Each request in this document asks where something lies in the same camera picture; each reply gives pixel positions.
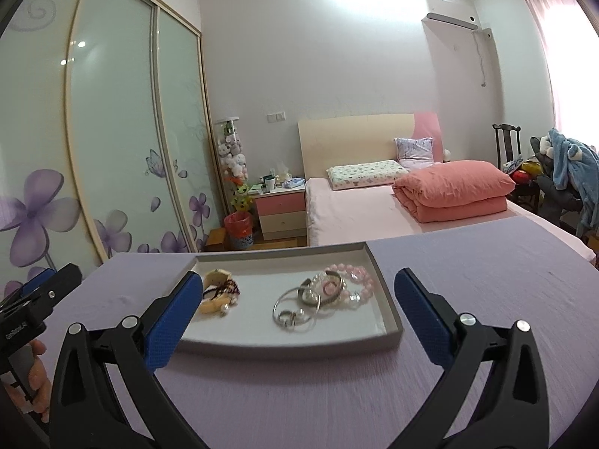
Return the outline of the person's left hand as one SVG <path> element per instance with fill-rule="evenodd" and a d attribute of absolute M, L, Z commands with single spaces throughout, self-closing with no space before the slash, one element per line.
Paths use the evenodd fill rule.
<path fill-rule="evenodd" d="M 40 415 L 42 422 L 47 424 L 50 419 L 52 383 L 43 361 L 40 360 L 40 356 L 46 353 L 47 347 L 39 339 L 32 340 L 30 346 L 33 351 L 33 366 L 28 373 L 28 383 L 36 392 L 36 397 L 32 402 L 28 402 L 17 388 L 6 383 L 2 383 L 2 386 L 18 409 L 25 412 L 30 407 L 33 412 Z"/>

